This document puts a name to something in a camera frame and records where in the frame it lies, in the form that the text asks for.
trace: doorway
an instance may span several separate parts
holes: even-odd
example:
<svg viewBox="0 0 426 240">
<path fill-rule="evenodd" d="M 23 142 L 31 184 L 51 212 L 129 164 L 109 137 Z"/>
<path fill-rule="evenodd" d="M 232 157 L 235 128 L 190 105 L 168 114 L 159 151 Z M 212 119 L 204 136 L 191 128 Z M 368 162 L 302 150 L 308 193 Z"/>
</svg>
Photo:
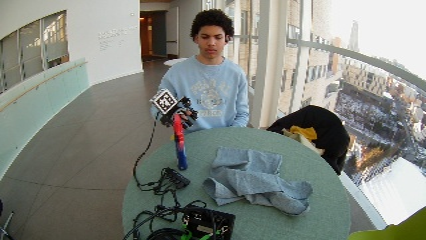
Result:
<svg viewBox="0 0 426 240">
<path fill-rule="evenodd" d="M 142 62 L 162 60 L 166 54 L 166 11 L 139 12 L 139 41 Z"/>
</svg>

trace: young man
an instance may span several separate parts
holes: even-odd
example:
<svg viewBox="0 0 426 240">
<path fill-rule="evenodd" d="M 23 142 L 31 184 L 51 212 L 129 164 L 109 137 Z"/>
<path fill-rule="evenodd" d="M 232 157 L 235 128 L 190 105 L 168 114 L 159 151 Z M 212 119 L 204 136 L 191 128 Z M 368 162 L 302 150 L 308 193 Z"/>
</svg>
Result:
<svg viewBox="0 0 426 240">
<path fill-rule="evenodd" d="M 196 14 L 190 37 L 199 53 L 175 63 L 162 77 L 158 89 L 175 99 L 190 99 L 198 118 L 184 133 L 216 127 L 244 127 L 248 122 L 247 80 L 240 67 L 222 57 L 234 35 L 231 19 L 211 9 Z"/>
</svg>

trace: round table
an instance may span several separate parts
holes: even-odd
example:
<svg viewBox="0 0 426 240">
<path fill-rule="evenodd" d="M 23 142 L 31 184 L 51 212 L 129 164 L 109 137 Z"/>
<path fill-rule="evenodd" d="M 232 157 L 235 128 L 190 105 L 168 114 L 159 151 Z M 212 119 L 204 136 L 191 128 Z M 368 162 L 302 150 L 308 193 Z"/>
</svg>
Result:
<svg viewBox="0 0 426 240">
<path fill-rule="evenodd" d="M 218 206 L 202 189 L 208 177 L 210 164 L 218 147 L 252 149 L 282 155 L 279 177 L 286 181 L 307 181 L 312 187 L 308 197 L 310 210 L 300 216 L 287 216 L 274 207 L 250 204 L 244 199 Z M 182 206 L 194 200 L 207 204 L 207 208 L 235 215 L 231 239 L 346 239 L 349 229 L 349 206 L 346 191 L 331 167 L 320 156 L 306 146 L 282 135 L 252 128 L 215 128 L 196 131 L 184 136 L 187 169 L 179 173 L 190 184 L 176 190 L 176 200 Z M 136 177 L 140 183 L 156 181 L 160 170 L 176 170 L 174 142 L 162 145 L 151 155 L 140 160 Z M 172 206 L 171 196 L 166 206 Z M 127 184 L 122 202 L 123 233 L 133 228 L 136 214 L 160 202 L 160 197 L 150 191 L 142 192 L 135 181 Z M 154 220 L 154 230 L 163 227 L 180 229 L 180 215 L 174 223 Z M 147 225 L 139 228 L 142 237 L 148 235 Z"/>
</svg>

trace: man's hair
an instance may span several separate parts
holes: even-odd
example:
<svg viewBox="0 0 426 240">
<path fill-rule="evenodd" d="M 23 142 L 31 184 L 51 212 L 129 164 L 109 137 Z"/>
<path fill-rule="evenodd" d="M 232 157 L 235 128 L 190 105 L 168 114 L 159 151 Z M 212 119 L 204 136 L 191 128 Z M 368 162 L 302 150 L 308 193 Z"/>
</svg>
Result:
<svg viewBox="0 0 426 240">
<path fill-rule="evenodd" d="M 190 28 L 191 40 L 194 40 L 203 26 L 218 26 L 223 29 L 224 35 L 227 35 L 228 38 L 234 36 L 234 27 L 231 26 L 231 19 L 219 9 L 203 10 L 196 14 L 191 22 Z"/>
</svg>

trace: yellow item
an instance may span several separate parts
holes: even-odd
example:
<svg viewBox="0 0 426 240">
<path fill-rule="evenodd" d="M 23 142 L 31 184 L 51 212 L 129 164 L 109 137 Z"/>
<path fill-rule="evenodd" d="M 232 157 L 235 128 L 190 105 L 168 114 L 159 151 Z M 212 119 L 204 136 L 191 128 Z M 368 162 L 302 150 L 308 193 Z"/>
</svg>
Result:
<svg viewBox="0 0 426 240">
<path fill-rule="evenodd" d="M 316 132 L 312 127 L 310 128 L 300 128 L 298 126 L 291 126 L 290 133 L 298 133 L 303 135 L 303 137 L 311 142 L 311 140 L 316 140 Z"/>
<path fill-rule="evenodd" d="M 426 236 L 426 207 L 417 210 L 397 225 L 383 230 L 359 231 L 349 234 L 347 240 L 420 240 Z"/>
<path fill-rule="evenodd" d="M 303 144 L 310 150 L 312 150 L 319 155 L 323 153 L 322 149 L 315 148 L 312 143 L 304 138 L 304 136 L 299 133 L 290 133 L 287 130 L 282 129 L 282 135 L 291 138 L 292 140 L 298 141 L 300 144 Z"/>
</svg>

